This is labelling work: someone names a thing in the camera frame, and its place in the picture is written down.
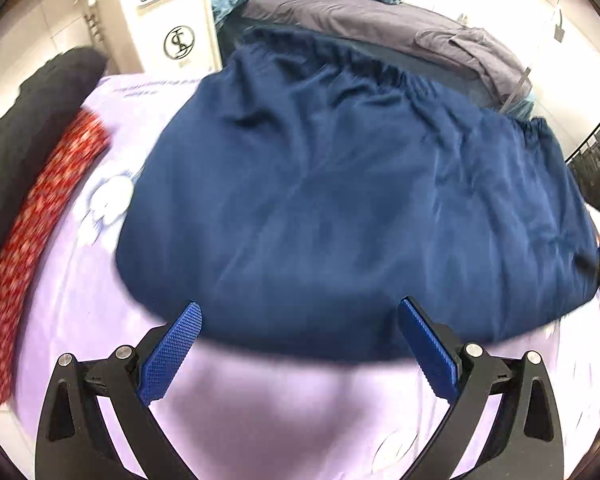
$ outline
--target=dark teal sheet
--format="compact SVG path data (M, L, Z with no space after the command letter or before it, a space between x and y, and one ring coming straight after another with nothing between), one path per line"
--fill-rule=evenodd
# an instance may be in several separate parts
M593 297L592 225L543 119L518 122L310 32L254 30L148 157L120 234L129 292L202 336L348 362L409 354L414 296L500 341Z

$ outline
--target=hanging cord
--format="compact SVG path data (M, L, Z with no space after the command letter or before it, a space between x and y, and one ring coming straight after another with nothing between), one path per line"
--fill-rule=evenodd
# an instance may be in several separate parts
M556 3L555 3L554 13L551 15L551 20L550 20L551 24L553 24L554 21L555 21L556 12L560 13L560 28L562 28L562 9L560 8L560 0L557 0ZM538 47L536 48L536 54L534 56L533 62L531 63L530 66L526 67L526 70L522 73L522 76L520 76L520 79L516 83L516 86L514 87L513 92L511 92L511 94L509 94L509 97L507 98L507 100L502 105L502 108L500 108L499 112L501 114L505 114L505 113L507 113L511 109L511 104L513 102L513 99L516 98L516 95L518 94L518 92L522 88L522 85L529 78L529 74L531 73L531 67L536 64L536 61L538 60L538 57L540 56L540 51L542 50L542 48L546 44L546 40L547 40L547 38L542 38L541 39L540 43L538 44Z

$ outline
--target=white wall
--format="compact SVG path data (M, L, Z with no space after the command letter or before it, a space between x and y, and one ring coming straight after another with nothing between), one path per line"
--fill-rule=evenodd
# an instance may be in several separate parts
M532 67L538 104L568 156L600 122L600 18L588 0L561 0L565 37L553 39L557 0L404 0L453 19L466 14Z

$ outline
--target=metal screw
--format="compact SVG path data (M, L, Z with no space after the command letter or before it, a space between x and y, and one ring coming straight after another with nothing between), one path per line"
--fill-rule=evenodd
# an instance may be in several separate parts
M58 359L58 364L60 366L67 366L72 360L71 354L62 354Z
M540 354L535 350L532 350L531 352L526 354L526 358L529 359L535 365L539 365L542 362Z
M131 346L121 346L118 347L118 349L116 350L116 357L118 359L126 359L127 357L129 357L131 355L131 352L133 350L131 349Z
M482 355L482 347L476 343L469 343L464 350L471 357L480 357Z

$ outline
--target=blue gripper pad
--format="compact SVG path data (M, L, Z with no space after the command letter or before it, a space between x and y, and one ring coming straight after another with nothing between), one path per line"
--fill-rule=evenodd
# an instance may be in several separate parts
M145 406L164 397L200 329L202 311L189 303L142 366L138 396Z
M459 395L458 368L451 355L407 298L398 304L398 328L437 397L453 403Z

